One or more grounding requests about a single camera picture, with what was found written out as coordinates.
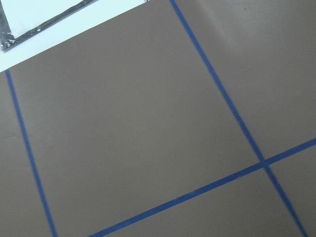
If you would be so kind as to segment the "black framed white board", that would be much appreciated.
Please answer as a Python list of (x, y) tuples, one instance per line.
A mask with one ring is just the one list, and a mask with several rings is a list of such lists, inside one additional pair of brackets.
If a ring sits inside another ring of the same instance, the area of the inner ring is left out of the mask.
[(94, 2), (93, 0), (2, 0), (0, 50), (2, 52), (11, 50)]

